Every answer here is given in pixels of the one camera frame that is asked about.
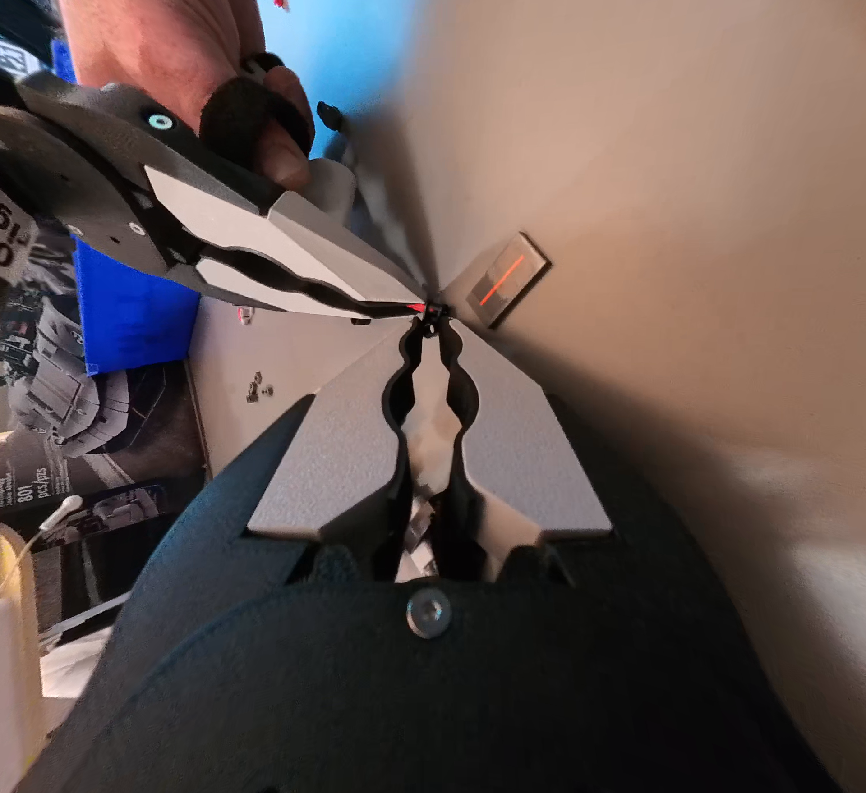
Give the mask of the blue storage bin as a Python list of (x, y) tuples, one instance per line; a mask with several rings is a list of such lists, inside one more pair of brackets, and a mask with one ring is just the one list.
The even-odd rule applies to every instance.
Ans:
[(103, 254), (79, 226), (74, 267), (90, 377), (185, 361), (200, 296)]

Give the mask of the dark lego set box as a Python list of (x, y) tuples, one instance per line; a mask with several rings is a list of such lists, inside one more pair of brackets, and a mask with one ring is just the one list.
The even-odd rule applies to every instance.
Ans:
[(83, 501), (29, 552), (51, 635), (132, 589), (207, 477), (184, 362), (87, 370), (74, 265), (72, 237), (40, 224), (2, 309), (2, 524), (29, 541)]

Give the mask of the person's right hand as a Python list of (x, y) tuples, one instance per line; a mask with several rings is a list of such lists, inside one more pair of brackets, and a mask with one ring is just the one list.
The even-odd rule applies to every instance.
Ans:
[(211, 95), (265, 52), (256, 0), (59, 0), (78, 82), (125, 84), (197, 132)]

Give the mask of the dark lego tile red stripe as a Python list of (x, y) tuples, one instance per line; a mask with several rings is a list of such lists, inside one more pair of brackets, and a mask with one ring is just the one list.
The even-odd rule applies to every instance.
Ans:
[(494, 329), (552, 266), (530, 236), (517, 232), (471, 288), (472, 313), (484, 328)]

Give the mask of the scattered lego pieces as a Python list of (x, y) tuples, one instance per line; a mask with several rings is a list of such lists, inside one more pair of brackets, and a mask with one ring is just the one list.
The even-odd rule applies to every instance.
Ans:
[[(290, 12), (290, 3), (289, 0), (271, 0), (272, 4), (275, 8), (281, 9), (282, 11), (289, 13)], [(237, 315), (239, 321), (243, 325), (250, 325), (252, 323), (254, 317), (254, 307), (252, 306), (240, 306), (237, 309)]]

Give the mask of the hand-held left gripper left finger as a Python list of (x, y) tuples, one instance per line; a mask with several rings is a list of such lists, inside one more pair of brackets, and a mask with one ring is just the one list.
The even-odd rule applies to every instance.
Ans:
[(397, 320), (313, 396), (247, 528), (257, 536), (344, 546), (362, 575), (394, 581), (413, 484), (403, 423), (424, 327)]

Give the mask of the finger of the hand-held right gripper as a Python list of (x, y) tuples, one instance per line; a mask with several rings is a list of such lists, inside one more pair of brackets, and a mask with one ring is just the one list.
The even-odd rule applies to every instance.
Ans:
[(299, 193), (284, 193), (268, 214), (257, 215), (164, 171), (145, 170), (157, 201), (200, 243), (198, 275), (197, 265), (210, 258), (263, 285), (334, 305), (331, 291), (354, 301), (425, 303), (405, 273)]
[(354, 301), (341, 297), (339, 292), (331, 291), (331, 294), (337, 294), (338, 304), (334, 305), (332, 302), (315, 299), (302, 291), (271, 288), (210, 258), (202, 259), (196, 269), (212, 289), (222, 289), (233, 296), (247, 298), (257, 307), (363, 321), (408, 319), (419, 315), (408, 310), (406, 303)]

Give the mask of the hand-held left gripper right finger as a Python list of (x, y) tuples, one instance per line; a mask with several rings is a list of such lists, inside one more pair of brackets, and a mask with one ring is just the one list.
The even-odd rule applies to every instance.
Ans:
[(458, 321), (442, 320), (459, 421), (431, 544), (441, 576), (494, 581), (517, 549), (606, 539), (612, 521), (544, 390)]

